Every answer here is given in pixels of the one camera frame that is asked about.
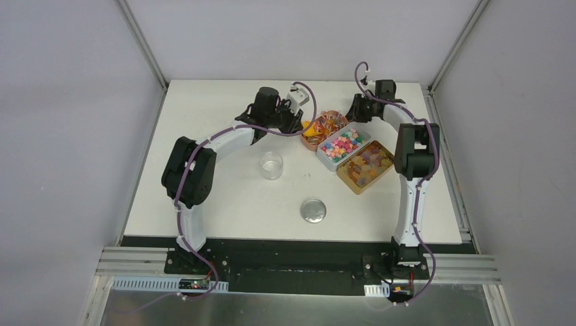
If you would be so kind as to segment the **orange plastic scoop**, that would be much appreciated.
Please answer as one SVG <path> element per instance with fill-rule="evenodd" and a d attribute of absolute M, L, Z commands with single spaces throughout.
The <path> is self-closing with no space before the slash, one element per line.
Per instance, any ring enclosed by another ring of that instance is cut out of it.
<path fill-rule="evenodd" d="M 309 138 L 319 136 L 322 134 L 315 121 L 305 120 L 302 122 L 302 127 L 303 127 L 303 133 L 302 133 L 303 137 Z"/>

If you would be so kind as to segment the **clear plastic jar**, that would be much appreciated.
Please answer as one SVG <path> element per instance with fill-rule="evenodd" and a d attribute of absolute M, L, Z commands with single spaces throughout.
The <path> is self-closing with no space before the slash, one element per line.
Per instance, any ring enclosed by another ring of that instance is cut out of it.
<path fill-rule="evenodd" d="M 259 171 L 267 180 L 279 179 L 283 174 L 283 157 L 271 151 L 264 153 L 259 159 Z"/>

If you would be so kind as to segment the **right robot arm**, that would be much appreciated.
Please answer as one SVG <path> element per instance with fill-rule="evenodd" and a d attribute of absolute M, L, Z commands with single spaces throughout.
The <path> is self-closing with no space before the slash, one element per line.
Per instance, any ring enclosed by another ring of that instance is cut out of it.
<path fill-rule="evenodd" d="M 423 210 L 429 182 L 439 169 L 440 127 L 415 117 L 406 103 L 395 96 L 397 85 L 393 80 L 377 80 L 374 90 L 366 90 L 368 81 L 363 78 L 359 86 L 361 91 L 354 95 L 346 118 L 368 123 L 378 117 L 397 131 L 393 166 L 401 185 L 399 220 L 385 267 L 392 277 L 403 278 L 421 263 L 425 254 Z"/>

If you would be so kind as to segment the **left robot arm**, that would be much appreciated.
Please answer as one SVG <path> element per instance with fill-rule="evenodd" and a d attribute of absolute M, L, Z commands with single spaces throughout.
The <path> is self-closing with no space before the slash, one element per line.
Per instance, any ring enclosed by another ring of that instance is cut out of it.
<path fill-rule="evenodd" d="M 302 84 L 292 84 L 285 98 L 276 89 L 263 86 L 224 130 L 202 141 L 176 140 L 161 184 L 177 212 L 177 244 L 186 250 L 181 265 L 190 274 L 202 273 L 207 265 L 207 256 L 199 251 L 206 242 L 202 205 L 212 190 L 216 163 L 267 134 L 301 135 L 302 106 L 312 99 Z"/>

